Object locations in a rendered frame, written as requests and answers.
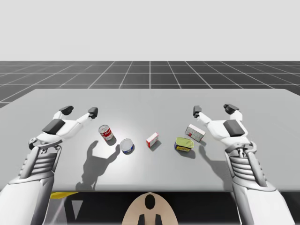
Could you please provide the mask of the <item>green and blue rectangular can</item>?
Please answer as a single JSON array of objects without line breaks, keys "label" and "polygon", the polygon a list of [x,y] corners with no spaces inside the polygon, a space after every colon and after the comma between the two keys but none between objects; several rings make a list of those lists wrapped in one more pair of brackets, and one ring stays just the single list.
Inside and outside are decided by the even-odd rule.
[{"label": "green and blue rectangular can", "polygon": [[188,138],[177,137],[174,148],[178,151],[189,152],[194,148],[194,142]]}]

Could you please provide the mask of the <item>dark red and white carton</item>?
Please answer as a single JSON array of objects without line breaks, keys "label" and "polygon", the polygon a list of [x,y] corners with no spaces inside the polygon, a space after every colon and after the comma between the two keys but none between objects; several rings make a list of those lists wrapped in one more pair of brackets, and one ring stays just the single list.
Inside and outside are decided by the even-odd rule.
[{"label": "dark red and white carton", "polygon": [[189,126],[185,131],[185,134],[190,136],[192,139],[196,140],[197,142],[200,142],[205,136],[206,132],[192,124],[189,124]]}]

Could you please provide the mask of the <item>blue flat can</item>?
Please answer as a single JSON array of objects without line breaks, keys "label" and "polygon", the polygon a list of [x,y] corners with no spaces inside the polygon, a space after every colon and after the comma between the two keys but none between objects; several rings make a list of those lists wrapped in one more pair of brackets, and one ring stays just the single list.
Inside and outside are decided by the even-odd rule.
[{"label": "blue flat can", "polygon": [[134,146],[134,143],[131,139],[129,138],[126,138],[124,140],[121,141],[120,143],[120,150],[128,155],[128,154],[131,154],[135,149],[135,146]]}]

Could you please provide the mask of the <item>small red and white carton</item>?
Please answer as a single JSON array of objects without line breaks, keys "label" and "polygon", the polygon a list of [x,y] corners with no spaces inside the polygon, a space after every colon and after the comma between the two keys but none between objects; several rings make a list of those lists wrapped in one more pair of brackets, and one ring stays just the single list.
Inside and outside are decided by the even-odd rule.
[{"label": "small red and white carton", "polygon": [[153,144],[158,141],[158,133],[153,133],[149,138],[146,139],[147,146],[150,148]]}]

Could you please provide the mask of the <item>red and white can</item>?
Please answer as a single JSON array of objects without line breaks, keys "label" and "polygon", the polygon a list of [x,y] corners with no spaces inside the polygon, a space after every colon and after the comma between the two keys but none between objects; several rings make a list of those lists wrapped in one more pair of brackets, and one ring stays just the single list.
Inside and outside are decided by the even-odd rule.
[{"label": "red and white can", "polygon": [[98,132],[106,142],[116,141],[115,135],[108,125],[102,125],[99,127]]}]

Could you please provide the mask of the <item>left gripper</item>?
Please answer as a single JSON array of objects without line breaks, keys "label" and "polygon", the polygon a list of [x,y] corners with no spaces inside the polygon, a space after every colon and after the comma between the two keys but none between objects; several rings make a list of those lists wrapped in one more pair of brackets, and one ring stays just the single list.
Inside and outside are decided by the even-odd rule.
[{"label": "left gripper", "polygon": [[59,109],[43,129],[42,133],[37,136],[41,143],[53,143],[57,141],[64,141],[75,136],[82,126],[92,122],[98,116],[98,108],[92,107],[86,114],[77,120],[64,120],[72,113],[74,107],[71,105]]}]

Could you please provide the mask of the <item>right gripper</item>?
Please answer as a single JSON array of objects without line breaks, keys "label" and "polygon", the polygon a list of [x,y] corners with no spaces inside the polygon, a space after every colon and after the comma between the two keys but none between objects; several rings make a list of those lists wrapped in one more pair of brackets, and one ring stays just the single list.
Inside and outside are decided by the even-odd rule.
[{"label": "right gripper", "polygon": [[[225,146],[230,146],[234,143],[248,144],[248,131],[241,123],[241,121],[243,121],[243,115],[239,108],[232,104],[224,104],[223,107],[225,112],[229,114],[229,120],[211,120],[202,112],[202,108],[199,105],[194,106],[193,116],[198,122],[206,126],[215,140],[220,141]],[[228,121],[235,121],[244,133],[241,136],[231,136],[224,125],[224,123]]]}]

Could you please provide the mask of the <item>tan robot part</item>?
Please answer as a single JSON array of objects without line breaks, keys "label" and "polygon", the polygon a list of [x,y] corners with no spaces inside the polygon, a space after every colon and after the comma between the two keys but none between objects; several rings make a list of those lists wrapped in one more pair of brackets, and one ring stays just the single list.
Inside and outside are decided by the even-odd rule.
[{"label": "tan robot part", "polygon": [[170,204],[148,192],[137,197],[127,209],[121,225],[179,225]]}]

